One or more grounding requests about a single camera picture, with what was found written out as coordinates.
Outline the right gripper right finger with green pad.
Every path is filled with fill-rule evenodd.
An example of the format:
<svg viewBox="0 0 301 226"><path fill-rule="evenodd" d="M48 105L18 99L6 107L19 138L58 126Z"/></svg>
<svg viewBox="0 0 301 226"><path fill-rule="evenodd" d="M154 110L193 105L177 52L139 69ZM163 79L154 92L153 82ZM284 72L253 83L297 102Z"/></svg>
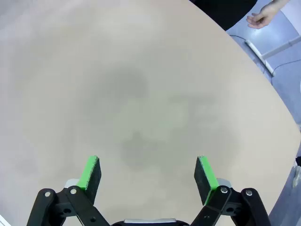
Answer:
<svg viewBox="0 0 301 226"><path fill-rule="evenodd" d="M207 157L197 157L194 179L203 208L192 226L214 226L220 216L230 216L236 226L271 225L257 190L245 188L237 192L232 187L220 185Z"/></svg>

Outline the person's left hand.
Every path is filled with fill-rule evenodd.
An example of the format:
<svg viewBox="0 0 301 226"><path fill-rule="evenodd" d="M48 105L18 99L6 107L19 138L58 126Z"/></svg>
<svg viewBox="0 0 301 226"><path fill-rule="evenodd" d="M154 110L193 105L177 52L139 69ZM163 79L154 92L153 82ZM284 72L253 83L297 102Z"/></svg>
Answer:
<svg viewBox="0 0 301 226"><path fill-rule="evenodd" d="M261 29L269 25L277 13L277 9L273 8L271 5L266 5L258 14L252 13L251 16L247 16L246 21L250 28Z"/></svg>

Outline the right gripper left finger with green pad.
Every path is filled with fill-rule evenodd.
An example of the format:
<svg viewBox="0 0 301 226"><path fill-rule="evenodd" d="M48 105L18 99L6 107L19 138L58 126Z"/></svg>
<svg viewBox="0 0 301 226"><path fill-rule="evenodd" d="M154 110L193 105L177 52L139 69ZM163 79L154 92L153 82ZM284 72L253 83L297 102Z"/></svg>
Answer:
<svg viewBox="0 0 301 226"><path fill-rule="evenodd" d="M62 226L68 217L76 216L83 226L108 226L94 206L100 179L100 160L96 155L90 156L75 185L58 193L50 188L38 192L27 225Z"/></svg>

